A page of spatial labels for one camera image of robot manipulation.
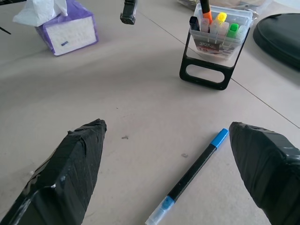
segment table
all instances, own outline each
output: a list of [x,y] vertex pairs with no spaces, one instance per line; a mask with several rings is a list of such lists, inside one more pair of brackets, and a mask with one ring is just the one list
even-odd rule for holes
[[[188,18],[188,9],[176,2],[171,8],[167,0],[159,7],[157,1],[141,1],[136,24],[129,26],[120,22],[119,0],[82,3],[95,14],[100,42],[60,57],[47,50],[33,28],[11,22],[23,3],[0,7],[1,26],[12,33],[0,32],[0,218],[30,171],[67,131],[96,118],[104,119],[108,130],[84,225],[143,224],[213,136],[232,121],[280,132],[300,146],[299,128],[288,115],[242,83],[231,81],[225,91],[216,91],[179,78],[184,41],[177,35],[185,39],[188,24],[170,21],[171,28],[178,26],[172,33],[156,19],[169,10]],[[144,12],[150,5],[155,18]],[[189,54],[197,56],[192,50]],[[243,51],[241,63],[244,57],[251,54]],[[269,224],[243,185],[229,140],[161,225],[199,223]]]

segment black electrical tape wrapping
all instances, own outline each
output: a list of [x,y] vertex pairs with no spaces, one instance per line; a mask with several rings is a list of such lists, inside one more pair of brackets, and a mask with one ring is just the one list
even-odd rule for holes
[[105,132],[100,119],[69,131],[0,225],[80,225],[97,182]]
[[231,148],[244,184],[273,225],[300,224],[300,151],[286,137],[233,122]]

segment yellow highlighter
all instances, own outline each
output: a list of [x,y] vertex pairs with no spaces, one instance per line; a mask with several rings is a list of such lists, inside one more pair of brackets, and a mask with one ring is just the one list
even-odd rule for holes
[[226,13],[219,13],[219,15],[217,15],[215,21],[219,24],[224,23],[226,20],[227,14]]

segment purple tissue box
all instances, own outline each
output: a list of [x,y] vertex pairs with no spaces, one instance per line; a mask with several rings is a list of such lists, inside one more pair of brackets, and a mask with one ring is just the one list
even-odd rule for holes
[[63,55],[99,41],[94,15],[82,4],[67,0],[67,14],[36,27],[54,55]]

